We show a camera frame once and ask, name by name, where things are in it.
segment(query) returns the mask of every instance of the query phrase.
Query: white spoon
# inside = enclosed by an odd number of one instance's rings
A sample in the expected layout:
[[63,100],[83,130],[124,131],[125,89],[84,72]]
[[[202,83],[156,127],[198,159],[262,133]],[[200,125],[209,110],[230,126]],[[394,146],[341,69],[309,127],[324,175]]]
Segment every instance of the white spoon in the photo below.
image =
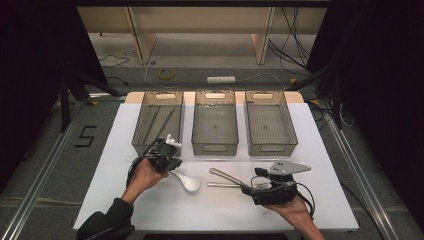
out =
[[181,180],[182,184],[184,185],[185,189],[187,189],[187,191],[194,192],[197,189],[199,189],[200,187],[199,180],[184,176],[177,170],[171,170],[170,172]]

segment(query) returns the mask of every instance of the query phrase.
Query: plastic storage bin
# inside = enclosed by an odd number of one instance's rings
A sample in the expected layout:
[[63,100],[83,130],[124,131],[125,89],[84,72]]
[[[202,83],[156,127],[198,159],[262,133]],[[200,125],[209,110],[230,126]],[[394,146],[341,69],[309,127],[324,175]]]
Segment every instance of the plastic storage bin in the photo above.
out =
[[194,155],[236,155],[239,139],[234,91],[196,91],[191,142]]
[[[168,134],[182,141],[184,97],[182,91],[146,92],[138,116],[132,145],[141,155],[158,137]],[[178,149],[176,156],[181,155]]]
[[246,128],[250,156],[290,156],[296,132],[282,91],[246,91]]

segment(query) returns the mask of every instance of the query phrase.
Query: person's right hand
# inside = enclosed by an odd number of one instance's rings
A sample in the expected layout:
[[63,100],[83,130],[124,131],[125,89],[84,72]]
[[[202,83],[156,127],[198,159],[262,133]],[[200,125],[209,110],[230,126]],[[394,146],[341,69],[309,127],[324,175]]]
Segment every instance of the person's right hand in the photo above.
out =
[[324,239],[313,223],[305,202],[299,196],[296,195],[291,202],[283,205],[264,205],[264,207],[280,214],[290,225],[300,231],[306,239]]
[[138,164],[131,182],[121,198],[129,204],[133,204],[141,193],[155,186],[156,183],[162,178],[168,177],[168,175],[168,172],[156,172],[150,161],[145,158]]

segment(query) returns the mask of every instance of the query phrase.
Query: white table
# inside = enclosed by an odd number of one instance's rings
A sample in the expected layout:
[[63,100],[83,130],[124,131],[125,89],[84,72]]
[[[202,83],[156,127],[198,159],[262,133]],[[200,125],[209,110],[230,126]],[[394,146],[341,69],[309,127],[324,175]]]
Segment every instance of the white table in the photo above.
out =
[[[210,174],[209,168],[222,170],[249,183],[255,167],[269,169],[277,157],[251,157],[247,151],[243,102],[237,98],[239,145],[234,157],[194,156],[191,145],[194,102],[185,99],[182,138],[183,160],[179,171],[197,178],[201,187],[186,191],[179,180],[170,175],[154,188],[144,192],[134,204],[132,224],[146,233],[225,233],[281,232],[293,230],[278,214],[256,206],[250,196],[237,188],[213,188],[207,182],[228,182]],[[106,146],[84,199],[74,228],[95,211],[106,212],[115,197],[125,189],[128,168],[137,157],[131,140],[141,104],[122,104],[116,115]],[[321,230],[352,231],[358,224],[339,184],[310,110],[305,103],[288,104],[299,141],[290,157],[280,157],[311,166],[308,172],[294,174],[305,184],[316,202],[314,222]],[[300,192],[310,199],[305,189]]]

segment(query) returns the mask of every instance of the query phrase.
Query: metal rail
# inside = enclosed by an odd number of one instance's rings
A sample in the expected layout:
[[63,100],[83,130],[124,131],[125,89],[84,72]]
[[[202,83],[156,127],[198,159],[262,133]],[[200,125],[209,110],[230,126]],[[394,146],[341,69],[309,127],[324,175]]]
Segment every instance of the metal rail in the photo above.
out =
[[46,161],[41,167],[40,172],[35,178],[34,183],[31,185],[31,188],[28,190],[28,193],[19,205],[18,210],[16,210],[12,219],[7,225],[6,231],[2,235],[2,240],[12,240],[17,239],[19,237],[19,234],[25,226],[25,223],[28,220],[32,209],[34,208],[34,205],[37,202],[41,191],[43,190],[47,180],[49,179],[50,173],[56,165],[56,162],[59,159],[63,148],[69,138],[69,135],[74,129],[75,122],[84,106],[85,102],[77,102],[77,104],[75,105],[75,109],[72,111],[68,127],[65,129],[64,132],[60,133],[59,137],[57,138],[53,148],[47,156]]
[[[327,103],[321,101],[324,108],[329,108],[330,106]],[[358,184],[358,187],[361,191],[362,196],[371,212],[374,220],[377,223],[378,228],[380,229],[384,239],[386,240],[397,240],[400,239],[396,230],[393,227],[393,223],[390,220],[390,217],[387,215],[384,206],[381,204],[380,200],[377,197],[373,187],[371,186],[365,172],[362,170],[361,164],[355,156],[350,144],[344,135],[343,130],[339,130],[334,121],[330,120],[328,123],[330,125],[331,132],[333,133],[334,138],[339,145],[340,150],[343,153],[344,159],[346,160],[352,175]]]

